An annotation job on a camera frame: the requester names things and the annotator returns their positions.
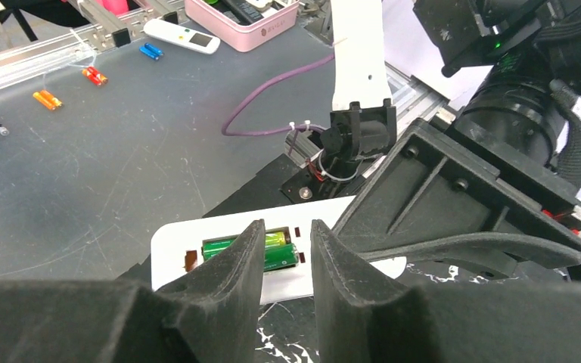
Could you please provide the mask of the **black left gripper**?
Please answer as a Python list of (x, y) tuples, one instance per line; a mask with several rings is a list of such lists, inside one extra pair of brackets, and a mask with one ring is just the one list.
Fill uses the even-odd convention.
[(416, 1), (442, 74), (489, 73), (449, 132), (414, 121), (337, 223), (362, 258), (509, 278), (581, 264), (581, 1)]

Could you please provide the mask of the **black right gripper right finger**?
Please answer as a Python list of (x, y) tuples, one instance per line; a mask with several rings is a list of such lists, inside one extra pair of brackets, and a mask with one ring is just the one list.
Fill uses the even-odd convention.
[(581, 362), (581, 283), (404, 286), (316, 219), (323, 362)]

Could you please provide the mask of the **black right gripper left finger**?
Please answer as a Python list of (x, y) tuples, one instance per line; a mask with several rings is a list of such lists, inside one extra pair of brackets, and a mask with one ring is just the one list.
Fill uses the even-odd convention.
[(0, 362), (252, 362), (265, 224), (152, 290), (130, 280), (0, 280)]

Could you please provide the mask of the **green battery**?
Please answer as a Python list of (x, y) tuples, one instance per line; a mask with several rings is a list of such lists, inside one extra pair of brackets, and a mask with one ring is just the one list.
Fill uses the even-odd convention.
[[(226, 248), (230, 247), (237, 239), (234, 237), (225, 237), (215, 240), (205, 240), (202, 243), (201, 252), (205, 259), (210, 259), (218, 253), (221, 253)], [(265, 233), (266, 249), (273, 247), (281, 247), (291, 242), (290, 235), (284, 231), (274, 231)]]
[(275, 271), (289, 268), (300, 262), (299, 253), (294, 244), (285, 244), (267, 249), (264, 255), (263, 271)]

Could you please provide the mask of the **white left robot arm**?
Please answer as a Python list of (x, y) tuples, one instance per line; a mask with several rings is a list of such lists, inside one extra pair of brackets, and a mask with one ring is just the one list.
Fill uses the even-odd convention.
[(379, 169), (334, 226), (368, 261), (404, 257), (508, 278), (581, 264), (581, 1), (416, 1), (444, 76), (490, 72), (448, 125), (397, 131), (382, 4), (333, 1), (330, 127), (308, 187), (330, 198)]

